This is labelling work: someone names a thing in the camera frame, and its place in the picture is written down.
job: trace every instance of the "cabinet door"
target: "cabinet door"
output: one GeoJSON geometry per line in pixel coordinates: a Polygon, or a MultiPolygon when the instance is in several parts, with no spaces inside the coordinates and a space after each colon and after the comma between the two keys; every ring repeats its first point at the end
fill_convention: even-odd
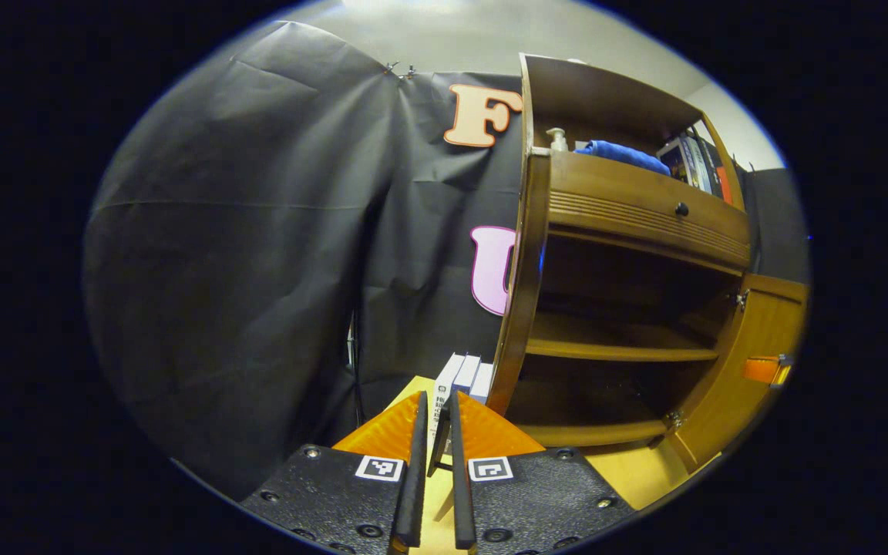
{"type": "Polygon", "coordinates": [[[755,418],[769,384],[743,376],[750,356],[795,355],[806,315],[806,285],[746,274],[745,310],[728,328],[722,353],[681,407],[683,424],[668,438],[688,471],[722,451],[755,418]]]}

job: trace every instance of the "screw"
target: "screw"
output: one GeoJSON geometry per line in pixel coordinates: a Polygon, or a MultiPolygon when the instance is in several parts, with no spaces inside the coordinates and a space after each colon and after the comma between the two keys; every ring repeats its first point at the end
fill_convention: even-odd
{"type": "Polygon", "coordinates": [[[307,530],[301,530],[301,528],[293,528],[293,530],[290,531],[292,533],[300,535],[300,537],[306,537],[307,540],[316,540],[316,538],[314,538],[314,534],[309,533],[309,531],[307,530]]]}
{"type": "Polygon", "coordinates": [[[577,541],[577,536],[572,535],[571,537],[565,537],[563,540],[555,543],[553,545],[553,548],[556,549],[558,547],[563,547],[563,546],[567,545],[568,543],[574,543],[575,541],[577,541]]]}
{"type": "Polygon", "coordinates": [[[379,526],[373,526],[372,524],[362,524],[362,526],[355,529],[364,537],[380,537],[382,535],[382,528],[379,526]]]}
{"type": "Polygon", "coordinates": [[[512,533],[509,530],[504,530],[503,528],[493,528],[492,530],[487,530],[486,533],[482,535],[482,540],[491,541],[491,542],[500,542],[508,540],[512,537],[512,533]]]}

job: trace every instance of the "pink letter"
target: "pink letter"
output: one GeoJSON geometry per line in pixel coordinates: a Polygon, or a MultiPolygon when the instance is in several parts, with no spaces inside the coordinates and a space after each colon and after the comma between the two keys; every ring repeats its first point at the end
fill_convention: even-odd
{"type": "Polygon", "coordinates": [[[475,264],[472,266],[472,295],[487,311],[503,316],[509,291],[505,267],[516,242],[516,232],[505,227],[483,225],[472,230],[475,264]]]}

